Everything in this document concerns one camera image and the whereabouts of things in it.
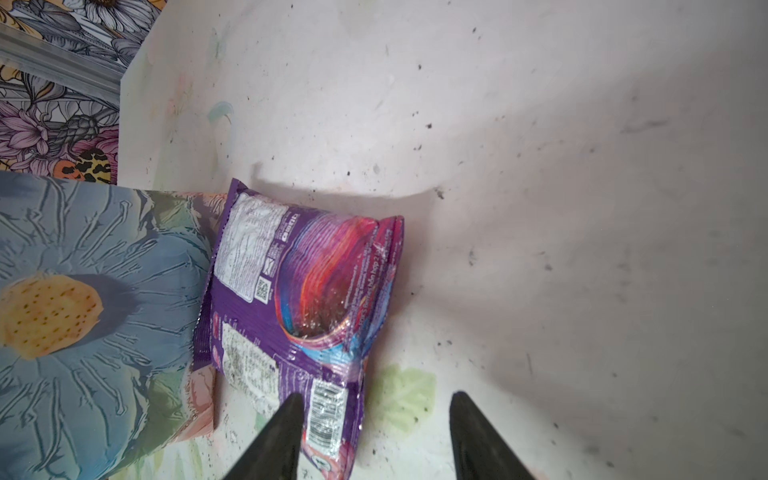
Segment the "metal frame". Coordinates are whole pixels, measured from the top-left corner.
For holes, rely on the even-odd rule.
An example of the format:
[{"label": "metal frame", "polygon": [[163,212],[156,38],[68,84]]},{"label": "metal frame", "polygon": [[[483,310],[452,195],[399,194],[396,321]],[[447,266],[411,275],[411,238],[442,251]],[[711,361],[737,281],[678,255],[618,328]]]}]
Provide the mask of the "metal frame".
[{"label": "metal frame", "polygon": [[7,25],[0,25],[0,61],[82,94],[120,104],[122,74]]}]

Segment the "pink flower print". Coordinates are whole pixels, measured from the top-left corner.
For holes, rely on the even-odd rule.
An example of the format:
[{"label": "pink flower print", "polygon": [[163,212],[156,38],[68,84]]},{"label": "pink flower print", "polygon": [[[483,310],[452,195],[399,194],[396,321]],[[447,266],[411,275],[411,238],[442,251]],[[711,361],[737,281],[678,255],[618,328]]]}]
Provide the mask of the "pink flower print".
[{"label": "pink flower print", "polygon": [[214,339],[221,340],[221,319],[216,312],[214,312]]},{"label": "pink flower print", "polygon": [[12,131],[9,132],[12,136],[8,143],[0,145],[4,153],[10,149],[21,151],[33,146],[40,155],[48,153],[48,129],[27,112],[19,110],[16,116],[0,118],[0,122]]}]

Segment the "purple snack bag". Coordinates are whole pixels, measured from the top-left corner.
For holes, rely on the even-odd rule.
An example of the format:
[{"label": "purple snack bag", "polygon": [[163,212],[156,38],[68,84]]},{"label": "purple snack bag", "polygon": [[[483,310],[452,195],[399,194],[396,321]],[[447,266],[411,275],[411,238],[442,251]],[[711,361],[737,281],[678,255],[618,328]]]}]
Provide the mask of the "purple snack bag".
[{"label": "purple snack bag", "polygon": [[194,333],[257,411],[304,397],[302,450],[327,480],[352,472],[362,379],[402,252],[403,218],[281,204],[233,179]]}]

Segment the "light blue smudge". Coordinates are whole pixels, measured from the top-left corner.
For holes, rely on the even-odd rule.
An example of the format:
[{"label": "light blue smudge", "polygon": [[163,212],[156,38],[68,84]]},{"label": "light blue smudge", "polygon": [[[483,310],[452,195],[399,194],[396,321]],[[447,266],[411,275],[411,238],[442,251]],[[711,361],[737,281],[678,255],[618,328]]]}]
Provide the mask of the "light blue smudge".
[{"label": "light blue smudge", "polygon": [[234,113],[235,110],[232,108],[232,105],[228,101],[220,101],[219,103],[215,104],[210,109],[210,111],[208,111],[208,121],[213,123],[222,117],[227,117],[227,120],[230,121],[230,124],[232,124],[231,115]]}]

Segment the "white label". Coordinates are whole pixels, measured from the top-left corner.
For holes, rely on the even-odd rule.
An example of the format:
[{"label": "white label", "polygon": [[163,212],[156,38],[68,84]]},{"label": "white label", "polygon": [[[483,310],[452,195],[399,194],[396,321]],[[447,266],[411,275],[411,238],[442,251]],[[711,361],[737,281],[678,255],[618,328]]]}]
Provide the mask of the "white label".
[{"label": "white label", "polygon": [[214,265],[216,278],[247,302],[253,302],[266,252],[288,211],[287,205],[265,199],[240,194],[230,210]]},{"label": "white label", "polygon": [[318,452],[336,458],[341,446],[347,389],[315,379],[306,420],[306,442]]},{"label": "white label", "polygon": [[253,295],[253,298],[255,298],[256,300],[259,300],[264,305],[268,304],[270,302],[271,288],[272,288],[272,282],[270,282],[263,276],[260,276],[259,280],[256,282],[256,293]]},{"label": "white label", "polygon": [[267,418],[280,406],[280,370],[277,362],[229,323],[223,324],[221,344],[224,347],[222,369],[230,385],[249,393],[256,411]]}]

